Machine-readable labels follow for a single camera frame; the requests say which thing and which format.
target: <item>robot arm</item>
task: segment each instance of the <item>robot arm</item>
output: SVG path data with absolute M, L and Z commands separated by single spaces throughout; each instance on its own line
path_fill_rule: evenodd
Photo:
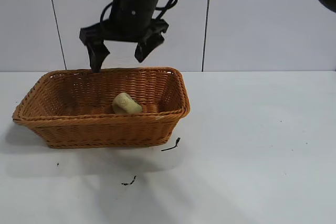
M 103 61 L 110 53 L 104 45 L 105 40 L 138 43 L 135 51 L 138 62 L 142 62 L 164 42 L 162 33 L 166 33 L 169 25 L 162 16 L 176 5 L 177 0 L 169 0 L 165 7 L 156 7 L 158 1 L 113 0 L 104 8 L 99 23 L 81 28 L 79 38 L 88 49 L 93 72 L 100 71 Z M 109 8 L 109 18 L 104 20 Z M 161 12 L 156 18 L 152 18 L 155 10 Z

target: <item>basket rim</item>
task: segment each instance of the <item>basket rim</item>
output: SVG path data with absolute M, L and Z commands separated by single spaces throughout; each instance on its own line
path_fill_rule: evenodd
M 36 84 L 31 88 L 31 90 L 27 93 L 27 95 L 22 99 L 21 103 L 16 107 L 16 110 L 13 113 L 13 120 L 20 124 L 26 123 L 33 123 L 38 124 L 42 123 L 45 124 L 47 122 L 52 123 L 56 121 L 78 121 L 81 123 L 85 123 L 85 121 L 91 121 L 95 120 L 97 122 L 101 120 L 110 119 L 115 122 L 115 119 L 119 118 L 152 118 L 152 117 L 163 117 L 163 118 L 172 118 L 172 119 L 180 119 L 188 115 L 190 111 L 190 103 L 188 99 L 188 95 L 186 92 L 186 88 L 184 85 L 182 74 L 171 67 L 142 67 L 142 68 L 111 68 L 111 69 L 102 69 L 101 73 L 109 73 L 109 72 L 118 72 L 118 71 L 166 71 L 166 72 L 172 72 L 175 75 L 177 75 L 177 81 L 179 83 L 179 88 L 181 91 L 182 96 L 182 107 L 181 109 L 174 110 L 174 111 L 164 111 L 159 113 L 140 113 L 140 114 L 131 114 L 131 115 L 117 115 L 117 114 L 96 114 L 96 115 L 90 115 L 90 114 L 84 114 L 84 115 L 55 115 L 55 116 L 23 116 L 23 108 L 27 103 L 29 103 L 32 98 L 34 97 L 34 94 L 36 94 L 39 91 L 39 88 L 49 80 L 49 77 L 56 75 L 56 74 L 64 74 L 64 75 L 73 75 L 73 74 L 100 74 L 100 73 L 92 73 L 89 69 L 78 69 L 78 70 L 56 70 L 49 73 L 46 73 L 43 75 Z

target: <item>woven basket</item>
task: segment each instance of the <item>woven basket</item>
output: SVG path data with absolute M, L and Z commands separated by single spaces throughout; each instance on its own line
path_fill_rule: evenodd
M 112 101 L 121 92 L 143 112 L 114 114 Z M 64 70 L 44 75 L 13 120 L 51 148 L 146 147 L 166 143 L 189 111 L 182 75 L 172 68 Z

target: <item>black debris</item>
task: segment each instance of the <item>black debris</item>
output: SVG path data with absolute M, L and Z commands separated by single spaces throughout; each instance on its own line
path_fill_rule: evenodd
M 161 152 L 169 151 L 169 150 L 172 150 L 172 149 L 176 148 L 176 147 L 177 147 L 177 145 L 178 145 L 178 143 L 180 142 L 180 140 L 181 140 L 181 138 L 180 138 L 180 137 L 179 137 L 179 138 L 177 138 L 177 140 L 176 140 L 176 143 L 175 143 L 175 146 L 174 146 L 174 147 L 171 147 L 171 148 L 168 148 L 168 149 L 161 150 Z
M 136 179 L 136 176 L 133 177 L 133 180 L 132 180 L 131 183 L 121 183 L 121 184 L 122 184 L 123 186 L 130 186 L 130 185 L 132 185 L 132 184 L 134 183 L 135 179 Z

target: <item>white tabletop surface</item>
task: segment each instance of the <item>white tabletop surface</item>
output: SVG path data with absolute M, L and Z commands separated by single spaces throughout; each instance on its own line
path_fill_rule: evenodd
M 1 223 L 336 223 L 336 72 L 184 73 L 191 113 L 137 150 L 52 150 L 16 126 L 42 74 L 0 73 Z

